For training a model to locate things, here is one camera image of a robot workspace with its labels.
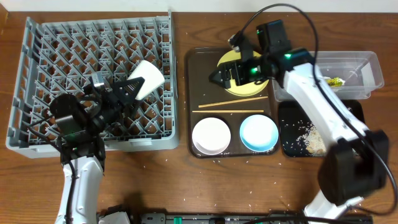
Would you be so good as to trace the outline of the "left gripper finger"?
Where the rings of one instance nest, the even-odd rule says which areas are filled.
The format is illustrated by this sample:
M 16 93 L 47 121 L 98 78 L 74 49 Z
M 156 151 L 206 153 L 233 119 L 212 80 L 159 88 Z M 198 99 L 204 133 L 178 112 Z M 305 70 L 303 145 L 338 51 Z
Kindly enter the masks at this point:
M 122 105 L 131 105 L 135 101 L 144 82 L 143 77 L 116 82 L 112 84 L 112 90 Z
M 129 107 L 129 118 L 135 119 L 138 109 L 141 107 L 142 100 L 134 100 L 132 105 Z

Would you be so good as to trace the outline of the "white plastic cup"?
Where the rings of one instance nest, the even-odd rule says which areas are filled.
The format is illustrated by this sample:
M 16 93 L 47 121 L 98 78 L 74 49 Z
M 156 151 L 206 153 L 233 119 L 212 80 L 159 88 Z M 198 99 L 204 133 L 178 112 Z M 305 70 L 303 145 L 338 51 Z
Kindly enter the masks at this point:
M 147 95 L 152 93 L 165 82 L 165 78 L 161 71 L 152 63 L 143 60 L 140 61 L 134 71 L 128 76 L 128 80 L 142 77 L 144 83 L 139 90 L 136 100 L 143 100 Z

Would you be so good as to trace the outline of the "white round bowl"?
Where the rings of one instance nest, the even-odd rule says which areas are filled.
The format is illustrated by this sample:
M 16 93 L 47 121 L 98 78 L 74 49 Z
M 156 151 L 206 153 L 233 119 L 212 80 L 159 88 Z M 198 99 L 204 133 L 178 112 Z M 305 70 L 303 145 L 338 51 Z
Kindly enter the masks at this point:
M 227 149 L 231 142 L 231 131 L 219 118 L 204 118 L 194 126 L 192 141 L 202 154 L 214 156 Z

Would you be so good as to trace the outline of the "light blue bowl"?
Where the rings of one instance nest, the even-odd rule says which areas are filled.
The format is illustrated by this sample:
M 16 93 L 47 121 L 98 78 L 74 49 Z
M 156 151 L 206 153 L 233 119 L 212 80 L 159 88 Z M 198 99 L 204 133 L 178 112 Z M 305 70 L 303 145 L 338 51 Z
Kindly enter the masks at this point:
M 279 139 L 275 122 L 263 114 L 247 117 L 239 128 L 241 142 L 251 151 L 270 152 Z

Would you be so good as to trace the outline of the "green snack wrapper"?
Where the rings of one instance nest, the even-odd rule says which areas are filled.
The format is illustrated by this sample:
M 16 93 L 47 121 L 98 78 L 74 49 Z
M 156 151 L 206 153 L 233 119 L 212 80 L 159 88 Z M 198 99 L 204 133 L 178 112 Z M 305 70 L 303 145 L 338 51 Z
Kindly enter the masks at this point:
M 337 86 L 345 85 L 345 81 L 339 77 L 335 77 L 335 78 L 325 77 L 324 79 L 330 87 L 337 87 Z

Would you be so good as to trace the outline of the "pile of rice waste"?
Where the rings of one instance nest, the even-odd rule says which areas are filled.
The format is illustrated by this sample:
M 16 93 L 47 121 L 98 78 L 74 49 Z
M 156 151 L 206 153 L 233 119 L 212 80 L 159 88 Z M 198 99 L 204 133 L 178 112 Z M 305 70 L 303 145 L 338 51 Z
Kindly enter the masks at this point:
M 323 157 L 326 147 L 312 123 L 286 124 L 280 130 L 282 150 L 289 157 Z

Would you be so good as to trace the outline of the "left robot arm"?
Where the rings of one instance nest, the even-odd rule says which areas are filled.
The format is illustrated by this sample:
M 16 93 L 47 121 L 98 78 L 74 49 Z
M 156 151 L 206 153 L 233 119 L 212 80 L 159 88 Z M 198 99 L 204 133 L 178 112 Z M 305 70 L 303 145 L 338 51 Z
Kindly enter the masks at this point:
M 97 201 L 106 159 L 100 134 L 121 119 L 136 101 L 142 77 L 113 83 L 109 89 L 94 84 L 82 97 L 63 93 L 50 104 L 61 135 L 54 146 L 65 177 L 56 223 L 98 223 Z

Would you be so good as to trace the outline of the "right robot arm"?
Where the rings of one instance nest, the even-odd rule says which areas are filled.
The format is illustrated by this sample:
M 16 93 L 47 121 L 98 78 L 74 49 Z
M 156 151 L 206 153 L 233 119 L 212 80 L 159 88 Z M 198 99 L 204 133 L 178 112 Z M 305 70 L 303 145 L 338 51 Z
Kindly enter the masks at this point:
M 240 58 L 220 64 L 209 80 L 222 88 L 276 80 L 310 118 L 326 146 L 318 171 L 320 191 L 304 209 L 308 221 L 336 220 L 393 180 L 389 140 L 371 131 L 341 102 L 317 67 L 317 54 L 293 49 L 280 20 L 257 26 L 263 55 L 255 57 L 242 31 L 229 38 Z

